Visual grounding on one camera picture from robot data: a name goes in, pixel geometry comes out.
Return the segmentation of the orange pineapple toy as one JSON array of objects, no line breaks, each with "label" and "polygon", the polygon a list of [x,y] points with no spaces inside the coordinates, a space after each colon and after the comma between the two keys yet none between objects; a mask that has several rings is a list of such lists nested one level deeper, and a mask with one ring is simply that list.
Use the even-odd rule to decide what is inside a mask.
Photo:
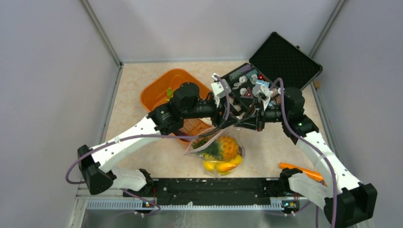
[{"label": "orange pineapple toy", "polygon": [[220,136],[206,149],[201,150],[202,156],[209,161],[229,161],[239,152],[240,146],[231,136]]}]

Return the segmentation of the clear zip top bag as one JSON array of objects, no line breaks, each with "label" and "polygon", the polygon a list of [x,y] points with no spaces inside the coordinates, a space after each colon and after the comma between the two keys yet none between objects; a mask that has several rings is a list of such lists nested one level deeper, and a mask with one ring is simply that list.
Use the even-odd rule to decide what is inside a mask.
[{"label": "clear zip top bag", "polygon": [[243,163],[246,152],[239,140],[226,130],[193,139],[185,152],[186,156],[198,158],[204,172],[213,177],[231,174]]}]

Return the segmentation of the white radish with leaves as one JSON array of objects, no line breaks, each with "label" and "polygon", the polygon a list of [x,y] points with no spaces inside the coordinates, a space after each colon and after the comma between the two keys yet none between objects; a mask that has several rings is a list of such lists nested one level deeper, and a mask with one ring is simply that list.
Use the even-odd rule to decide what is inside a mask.
[{"label": "white radish with leaves", "polygon": [[208,143],[209,141],[210,141],[210,140],[209,140],[208,138],[198,139],[198,140],[196,140],[196,141],[192,144],[192,148],[193,148],[194,150],[196,150],[196,149],[202,147],[202,149],[204,150],[204,149],[206,149],[206,148],[208,147],[207,143]]}]

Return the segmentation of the yellow banana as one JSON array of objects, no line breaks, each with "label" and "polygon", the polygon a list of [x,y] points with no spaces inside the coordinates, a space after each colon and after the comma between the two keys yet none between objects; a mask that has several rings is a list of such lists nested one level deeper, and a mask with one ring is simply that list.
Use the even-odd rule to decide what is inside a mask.
[{"label": "yellow banana", "polygon": [[229,163],[233,164],[234,166],[238,166],[242,163],[242,156],[237,154],[233,159],[229,160]]}]

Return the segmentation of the yellow bell pepper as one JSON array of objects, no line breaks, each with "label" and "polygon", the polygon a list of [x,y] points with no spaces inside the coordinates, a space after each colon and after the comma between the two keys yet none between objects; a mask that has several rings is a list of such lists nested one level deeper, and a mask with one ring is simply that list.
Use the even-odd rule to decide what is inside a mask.
[{"label": "yellow bell pepper", "polygon": [[205,170],[207,170],[209,172],[216,171],[215,163],[212,161],[203,161],[203,166],[204,166]]}]

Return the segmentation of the orange yellow mango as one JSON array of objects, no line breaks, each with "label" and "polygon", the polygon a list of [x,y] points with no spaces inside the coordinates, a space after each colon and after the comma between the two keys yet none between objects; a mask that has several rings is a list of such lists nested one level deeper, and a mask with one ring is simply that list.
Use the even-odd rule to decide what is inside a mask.
[{"label": "orange yellow mango", "polygon": [[227,173],[231,170],[237,168],[238,164],[229,162],[229,161],[220,161],[215,165],[215,170],[219,173]]}]

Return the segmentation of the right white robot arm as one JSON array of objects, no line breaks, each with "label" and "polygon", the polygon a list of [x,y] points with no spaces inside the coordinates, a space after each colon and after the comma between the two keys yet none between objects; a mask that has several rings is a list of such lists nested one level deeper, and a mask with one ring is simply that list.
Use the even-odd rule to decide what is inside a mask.
[{"label": "right white robot arm", "polygon": [[311,179],[298,169],[280,175],[279,191],[285,196],[294,192],[306,197],[323,210],[333,228],[346,228],[374,215],[377,190],[363,184],[342,164],[325,142],[314,122],[304,114],[305,100],[298,88],[273,88],[263,85],[239,88],[235,103],[251,108],[241,127],[262,130],[265,123],[280,122],[288,138],[311,160],[324,183]]}]

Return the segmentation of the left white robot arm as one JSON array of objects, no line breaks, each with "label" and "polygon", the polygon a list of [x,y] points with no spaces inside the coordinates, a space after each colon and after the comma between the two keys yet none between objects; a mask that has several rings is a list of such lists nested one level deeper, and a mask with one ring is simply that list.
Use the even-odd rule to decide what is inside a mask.
[{"label": "left white robot arm", "polygon": [[[211,84],[212,98],[202,100],[195,83],[183,83],[173,93],[169,102],[152,110],[140,122],[115,138],[89,148],[84,145],[77,151],[79,169],[91,195],[108,189],[128,189],[140,196],[152,192],[151,178],[143,170],[128,170],[116,167],[131,153],[161,138],[193,140],[207,137],[229,119],[231,88],[225,81]],[[177,135],[186,119],[211,118],[216,128],[196,136]]]}]

